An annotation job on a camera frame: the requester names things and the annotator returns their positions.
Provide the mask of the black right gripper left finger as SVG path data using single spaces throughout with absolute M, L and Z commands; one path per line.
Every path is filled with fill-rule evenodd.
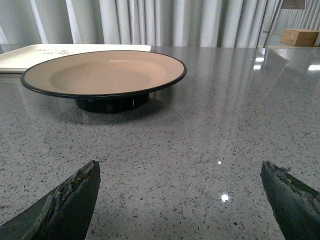
M 2 240 L 83 240 L 101 182 L 100 164 L 90 161 L 29 208 L 0 227 Z

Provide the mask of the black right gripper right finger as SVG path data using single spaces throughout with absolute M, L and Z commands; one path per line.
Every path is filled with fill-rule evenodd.
M 320 238 L 320 193 L 289 174 L 290 168 L 264 161 L 260 177 L 273 216 L 287 240 Z

